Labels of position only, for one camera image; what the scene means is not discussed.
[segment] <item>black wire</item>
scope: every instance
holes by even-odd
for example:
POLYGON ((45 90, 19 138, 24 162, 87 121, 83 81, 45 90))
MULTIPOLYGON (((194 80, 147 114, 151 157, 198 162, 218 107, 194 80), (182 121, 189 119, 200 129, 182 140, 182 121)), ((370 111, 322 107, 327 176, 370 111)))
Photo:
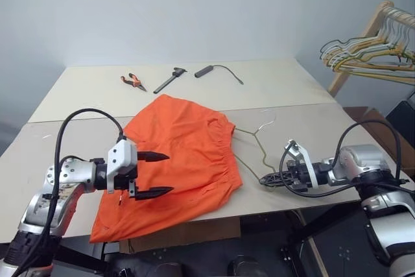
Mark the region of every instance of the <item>black wire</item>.
POLYGON ((219 67, 223 67, 224 69, 227 69, 235 78, 236 78, 236 80, 238 80, 239 81, 239 83, 240 84, 244 84, 244 82, 241 80, 241 79, 239 79, 238 77, 237 77, 237 75, 235 75, 234 73, 233 73, 233 71, 231 71, 228 67, 226 67, 225 65, 220 65, 220 64, 217 64, 217 65, 212 65, 213 67, 215 67, 215 66, 219 66, 219 67))
POLYGON ((115 125, 118 128, 119 135, 118 135, 117 141, 124 138, 123 128, 121 127, 119 122, 115 120, 115 118, 112 117, 110 114, 103 112, 102 110, 98 110, 96 108, 83 108, 81 110, 77 110, 76 112, 73 112, 72 114, 66 117, 66 119, 60 126, 58 136, 56 138, 56 145, 55 145, 55 150, 54 150, 54 184, 53 184, 52 196, 51 196, 50 203, 49 203, 49 210, 47 212, 47 219, 46 219, 45 226, 43 227, 43 230, 41 231, 41 234, 37 242, 33 245, 32 249, 26 255, 26 258, 22 261, 21 265, 19 265, 19 267, 16 269, 12 277, 18 277, 22 272, 27 270, 30 267, 30 265, 34 263, 34 258, 38 257, 36 251, 39 249, 40 245, 42 243, 46 243, 49 238, 53 216, 56 210, 56 205, 58 204, 59 177, 60 177, 60 171, 62 170, 62 165, 65 162, 65 160, 68 158, 76 158, 76 159, 81 160, 81 158, 76 157, 76 156, 66 156, 62 160, 60 160, 60 147, 62 145, 62 137, 64 136, 65 128, 67 124, 70 122, 70 120, 74 118, 74 116, 79 115, 84 112, 95 112, 95 113, 99 113, 99 114, 106 116, 113 123, 115 123, 115 125))
POLYGON ((321 194, 305 194, 305 193, 301 193, 301 192, 299 192, 299 191, 296 191, 296 190, 294 190, 293 188, 291 188, 291 187, 289 187, 289 185, 286 183, 286 181, 283 179, 283 175, 282 175, 282 172, 283 172, 283 164, 284 164, 284 160, 285 160, 285 157, 287 157, 287 154, 288 154, 288 151, 289 151, 289 149, 293 146, 295 144, 295 142, 290 142, 290 145, 287 147, 287 149, 285 149, 285 151, 284 151, 284 153, 283 153, 283 156, 281 157, 281 160, 280 160, 280 162, 279 162, 279 176, 280 176, 280 178, 281 178, 281 181, 283 182, 283 184, 284 184, 284 186, 291 192, 291 193, 294 193, 294 194, 296 194, 296 195, 298 195, 298 196, 301 196, 301 197, 307 197, 307 198, 319 198, 319 197, 325 197, 325 196, 330 196, 330 195, 334 195, 334 194, 337 194, 337 193, 340 193, 341 191, 345 191, 345 190, 347 190, 347 189, 349 189, 349 188, 352 188, 352 187, 356 187, 356 186, 363 186, 363 185, 366 185, 366 186, 380 186, 380 187, 384 187, 384 188, 389 188, 389 189, 393 189, 393 190, 398 190, 398 191, 404 191, 404 192, 406 192, 406 193, 409 193, 410 195, 414 195, 415 194, 415 192, 413 192, 413 191, 411 191, 411 190, 409 190, 409 189, 406 189, 406 188, 403 188, 403 187, 399 187, 399 186, 395 186, 395 185, 389 185, 389 184, 384 184, 384 183, 376 183, 376 182, 357 182, 357 183, 352 183, 352 184, 349 184, 349 185, 347 185, 347 186, 343 186, 343 187, 341 187, 341 188, 338 188, 338 189, 334 189, 334 190, 332 190, 332 191, 328 191, 328 192, 326 192, 326 193, 321 193, 321 194))
POLYGON ((340 137, 338 144, 337 144, 337 148, 336 148, 336 153, 335 153, 335 157, 333 159, 333 162, 331 163, 331 168, 334 168, 334 166, 337 163, 338 160, 338 155, 340 154, 340 148, 342 146, 343 143, 343 139, 346 136, 346 134, 353 129, 355 126, 359 126, 362 125, 364 123, 380 123, 384 126, 386 126, 387 128, 389 128, 389 130, 391 131, 391 133, 394 135, 395 137, 395 144, 396 144, 396 173, 395 173, 395 179, 399 180, 400 174, 401 174, 401 140, 399 139, 398 134, 396 133, 395 129, 393 129, 388 123, 385 123, 384 121, 381 120, 377 120, 377 119, 368 119, 368 120, 364 120, 364 121, 360 121, 358 123, 354 123, 351 126, 349 126, 342 134, 342 136, 340 137))

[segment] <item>orange cloth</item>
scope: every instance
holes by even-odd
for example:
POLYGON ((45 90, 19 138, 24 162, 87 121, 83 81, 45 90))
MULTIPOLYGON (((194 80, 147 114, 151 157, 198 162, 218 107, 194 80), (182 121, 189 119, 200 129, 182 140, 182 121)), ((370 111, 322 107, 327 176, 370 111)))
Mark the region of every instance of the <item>orange cloth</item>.
POLYGON ((191 220, 224 205, 242 185, 231 150, 235 125, 222 113, 161 95, 139 112, 125 135, 139 151, 162 152, 161 162, 138 162, 137 186, 172 186, 156 199, 103 194, 91 242, 118 241, 191 220))

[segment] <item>clothes hanger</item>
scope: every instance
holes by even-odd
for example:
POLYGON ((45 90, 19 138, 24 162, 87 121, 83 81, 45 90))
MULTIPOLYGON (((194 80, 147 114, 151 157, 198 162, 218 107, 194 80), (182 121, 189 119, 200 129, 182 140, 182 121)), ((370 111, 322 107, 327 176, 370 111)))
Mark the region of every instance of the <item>clothes hanger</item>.
POLYGON ((335 43, 334 45, 341 46, 341 45, 347 45, 351 40, 359 40, 359 39, 365 39, 365 38, 367 38, 367 37, 353 37, 353 38, 350 38, 350 39, 346 40, 345 42, 342 42, 339 39, 333 39, 333 40, 330 40, 329 42, 325 43, 320 48, 320 53, 324 53, 324 51, 326 50, 326 46, 331 44, 331 43, 335 43))
POLYGON ((377 32, 377 35, 374 37, 363 37, 363 38, 355 38, 356 40, 348 40, 345 46, 340 47, 338 45, 332 45, 330 48, 328 48, 324 55, 321 56, 321 59, 323 59, 324 64, 328 66, 328 64, 330 63, 330 60, 333 59, 333 57, 337 54, 337 53, 341 53, 343 51, 348 50, 350 47, 352 47, 354 44, 357 43, 370 43, 372 42, 372 40, 379 40, 380 38, 386 38, 388 35, 388 31, 387 31, 387 23, 385 23, 385 21, 389 18, 390 14, 385 14, 383 17, 383 22, 382 22, 382 27, 379 29, 379 31, 377 32))
POLYGON ((347 72, 353 75, 356 75, 356 76, 400 82, 402 84, 410 84, 412 86, 415 85, 415 77, 397 77, 397 76, 390 76, 390 75, 383 75, 383 74, 373 75, 369 73, 359 73, 359 72, 353 72, 353 71, 347 71, 347 72))
MULTIPOLYGON (((397 18, 402 14, 404 14, 404 12, 397 12, 394 17, 397 18)), ((384 45, 369 47, 367 49, 362 49, 358 54, 353 56, 359 60, 362 60, 363 62, 367 62, 375 56, 404 53, 407 45, 409 44, 409 37, 407 36, 407 32, 403 33, 402 38, 402 29, 406 27, 407 26, 403 23, 397 22, 397 31, 392 35, 388 43, 384 45)))
POLYGON ((350 52, 350 49, 353 48, 355 46, 355 44, 369 43, 369 46, 370 46, 370 44, 383 43, 385 41, 385 38, 387 38, 389 36, 390 31, 391 31, 390 20, 391 20, 390 15, 389 14, 385 15, 382 27, 381 27, 381 29, 379 30, 379 32, 377 33, 376 36, 370 37, 370 38, 365 38, 364 40, 356 41, 354 43, 351 42, 349 45, 345 46, 344 49, 341 49, 341 50, 337 51, 337 53, 332 54, 330 56, 329 60, 327 60, 326 65, 331 66, 331 68, 333 69, 333 63, 335 64, 340 59, 345 58, 345 57, 350 56, 351 54, 353 54, 353 52, 350 52))
POLYGON ((349 67, 349 68, 366 68, 366 69, 387 69, 390 71, 414 71, 415 65, 414 64, 400 64, 396 62, 360 62, 360 61, 350 61, 343 64, 342 67, 349 67))
MULTIPOLYGON (((263 113, 263 112, 272 112, 272 110, 269 110, 269 109, 266 109, 266 110, 261 110, 261 113, 263 113)), ((254 132, 250 132, 250 131, 247 131, 247 130, 243 130, 243 129, 240 129, 240 128, 235 128, 235 130, 238 130, 238 131, 241 131, 241 132, 244 132, 244 133, 247 133, 247 134, 250 134, 250 135, 252 135, 254 138, 255 138, 255 140, 257 141, 257 143, 258 143, 258 146, 259 146, 259 148, 261 149, 261 152, 263 153, 263 158, 262 158, 262 163, 266 166, 266 167, 268 167, 268 168, 271 168, 272 169, 272 172, 273 173, 276 173, 277 171, 276 171, 276 169, 272 166, 272 165, 270 165, 269 163, 267 163, 265 160, 266 160, 266 158, 267 158, 267 152, 265 151, 265 149, 264 149, 264 147, 262 146, 262 144, 261 144, 261 142, 260 142, 260 140, 258 139, 258 137, 257 137, 257 134, 260 132, 260 131, 262 131, 262 129, 264 129, 266 126, 269 126, 269 125, 272 125, 273 123, 275 123, 275 120, 277 119, 277 115, 276 115, 276 113, 274 112, 274 119, 273 120, 271 120, 271 121, 269 121, 269 122, 265 122, 265 123, 263 123, 262 125, 260 125, 259 127, 258 127, 258 129, 257 130, 255 130, 254 132)), ((241 159, 240 159, 240 157, 238 157, 236 154, 233 154, 245 167, 247 167, 250 171, 251 171, 251 173, 253 173, 255 176, 256 176, 256 178, 259 180, 259 177, 254 173, 254 171, 246 164, 246 163, 244 163, 241 159)))
POLYGON ((332 62, 331 62, 331 69, 333 71, 336 71, 341 64, 344 64, 345 62, 347 62, 348 60, 362 60, 362 57, 369 52, 377 52, 377 53, 383 53, 383 54, 373 54, 373 56, 376 55, 386 55, 386 54, 390 54, 391 52, 397 52, 399 50, 394 50, 391 51, 393 45, 388 42, 387 38, 390 37, 390 35, 392 35, 392 40, 391 42, 395 42, 396 38, 397 38, 397 32, 395 32, 394 29, 394 20, 392 19, 396 14, 402 14, 402 12, 395 10, 393 11, 393 13, 390 13, 388 15, 389 18, 389 23, 386 24, 390 24, 389 27, 389 31, 387 32, 387 34, 385 35, 385 39, 381 38, 381 39, 374 39, 371 40, 368 43, 365 43, 364 45, 359 45, 358 47, 352 47, 353 52, 351 53, 350 51, 344 51, 343 53, 339 53, 337 54, 334 58, 332 58, 332 62))
MULTIPOLYGON (((404 12, 400 12, 400 14, 397 15, 397 17, 401 16, 402 14, 404 14, 404 12)), ((380 70, 391 70, 391 71, 397 71, 399 73, 401 73, 402 75, 407 75, 407 73, 403 74, 403 72, 411 72, 414 71, 414 64, 415 64, 415 55, 414 53, 407 53, 407 47, 409 46, 409 41, 410 41, 410 36, 409 36, 409 32, 410 32, 410 28, 411 25, 415 26, 415 18, 412 16, 406 17, 404 18, 404 20, 402 21, 402 23, 398 23, 398 31, 396 33, 395 38, 393 38, 391 40, 391 43, 388 45, 389 48, 391 48, 391 50, 389 51, 374 51, 374 52, 369 52, 369 53, 364 53, 361 58, 359 60, 357 60, 356 62, 344 62, 342 64, 343 67, 349 67, 350 65, 352 65, 352 68, 366 68, 366 69, 380 69, 380 70), (399 62, 398 64, 396 64, 395 66, 388 66, 388 65, 374 65, 374 64, 368 64, 367 61, 373 57, 376 56, 381 56, 381 55, 387 55, 387 54, 391 54, 391 55, 396 55, 397 57, 399 57, 399 60, 401 57, 407 57, 408 59, 411 59, 412 64, 402 64, 401 62, 399 62)), ((394 76, 394 77, 401 77, 401 75, 392 75, 392 74, 387 74, 389 76, 394 76)))

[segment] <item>pliers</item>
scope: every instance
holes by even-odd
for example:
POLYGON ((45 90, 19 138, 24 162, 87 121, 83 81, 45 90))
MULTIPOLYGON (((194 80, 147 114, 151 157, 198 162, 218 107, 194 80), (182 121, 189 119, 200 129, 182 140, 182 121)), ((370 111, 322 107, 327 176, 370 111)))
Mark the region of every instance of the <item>pliers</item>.
POLYGON ((137 88, 140 88, 141 90, 143 90, 143 91, 146 91, 146 92, 147 92, 147 90, 146 90, 146 89, 144 88, 144 86, 142 85, 141 81, 140 81, 140 80, 138 80, 137 76, 135 76, 134 74, 131 74, 131 73, 129 73, 129 74, 128 74, 128 76, 129 76, 129 77, 130 77, 133 81, 131 81, 131 80, 126 80, 124 76, 121 76, 121 80, 122 80, 123 82, 125 82, 126 84, 129 84, 129 85, 130 85, 130 86, 132 86, 132 87, 137 87, 137 88))

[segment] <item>white wall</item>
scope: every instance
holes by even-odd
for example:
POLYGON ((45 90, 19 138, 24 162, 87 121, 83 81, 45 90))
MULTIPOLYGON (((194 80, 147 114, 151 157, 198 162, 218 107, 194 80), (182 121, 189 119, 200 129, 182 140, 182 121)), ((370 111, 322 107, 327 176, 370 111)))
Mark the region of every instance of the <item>white wall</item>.
MULTIPOLYGON (((358 35, 381 1, 0 0, 0 153, 65 66, 295 56, 327 87, 319 48, 358 35)), ((352 78, 338 100, 387 113, 410 89, 352 78)))

